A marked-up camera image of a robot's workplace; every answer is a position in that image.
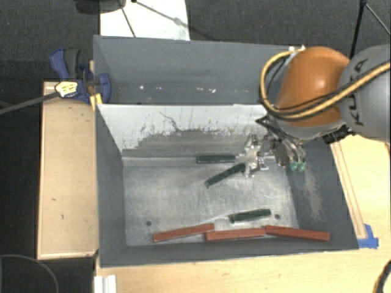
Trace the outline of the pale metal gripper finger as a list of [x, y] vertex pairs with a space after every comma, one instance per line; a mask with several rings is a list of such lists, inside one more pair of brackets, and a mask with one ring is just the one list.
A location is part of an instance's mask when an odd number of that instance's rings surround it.
[[269, 170], [269, 166], [265, 163], [264, 159], [257, 161], [246, 162], [243, 175], [246, 178], [253, 178], [256, 172], [265, 172]]
[[262, 145], [263, 142], [258, 138], [258, 135], [251, 134], [244, 145], [243, 152], [239, 155], [239, 160], [259, 161], [263, 159]]

